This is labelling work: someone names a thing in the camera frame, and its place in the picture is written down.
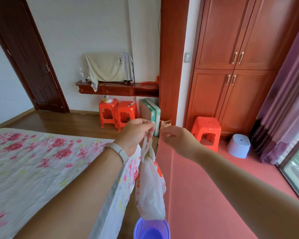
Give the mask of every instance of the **purple curtain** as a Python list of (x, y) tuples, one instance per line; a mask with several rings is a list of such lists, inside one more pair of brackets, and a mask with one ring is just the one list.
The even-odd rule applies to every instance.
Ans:
[(299, 132), (299, 33), (250, 133), (261, 162), (275, 164)]

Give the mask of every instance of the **towel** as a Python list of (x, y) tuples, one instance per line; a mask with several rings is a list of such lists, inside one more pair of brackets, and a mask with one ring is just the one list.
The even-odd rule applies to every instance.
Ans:
[(98, 81), (125, 81), (134, 83), (134, 67), (132, 56), (128, 52), (119, 53), (87, 53), (88, 80), (92, 82), (94, 91), (98, 90)]

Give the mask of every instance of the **red plastic stool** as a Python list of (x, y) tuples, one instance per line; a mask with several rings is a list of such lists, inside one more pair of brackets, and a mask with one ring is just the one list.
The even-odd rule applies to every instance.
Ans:
[(134, 102), (133, 105), (129, 106), (131, 103), (132, 101), (122, 101), (117, 107), (117, 130), (118, 131), (121, 131), (121, 127), (125, 127), (125, 125), (127, 124), (128, 116), (130, 117), (130, 120), (139, 117), (136, 102)]
[(103, 128), (104, 123), (112, 123), (117, 128), (117, 113), (116, 109), (119, 105), (119, 101), (114, 99), (111, 103), (105, 103), (103, 101), (99, 104), (100, 118), (101, 118), (101, 127)]
[(197, 141), (201, 141), (203, 134), (207, 134), (206, 139), (212, 143), (212, 145), (205, 145), (207, 148), (217, 152), (220, 139), (220, 133), (222, 129), (218, 120), (214, 117), (197, 117), (192, 128), (192, 134)]

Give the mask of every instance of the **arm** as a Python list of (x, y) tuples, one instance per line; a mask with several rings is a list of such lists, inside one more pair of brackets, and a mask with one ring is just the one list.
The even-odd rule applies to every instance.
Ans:
[(259, 239), (299, 239), (299, 201), (201, 145), (185, 128), (160, 131), (163, 141), (199, 164)]
[[(144, 119), (131, 120), (114, 141), (128, 156), (134, 154), (145, 132), (154, 131), (153, 123), (147, 122)], [(14, 238), (87, 238), (122, 166), (121, 157), (111, 148), (106, 148)]]

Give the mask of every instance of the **wooden wardrobe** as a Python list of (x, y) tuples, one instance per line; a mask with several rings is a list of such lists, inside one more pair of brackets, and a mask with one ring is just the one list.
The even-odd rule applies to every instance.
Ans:
[(247, 135), (298, 30), (299, 0), (205, 0), (186, 128)]

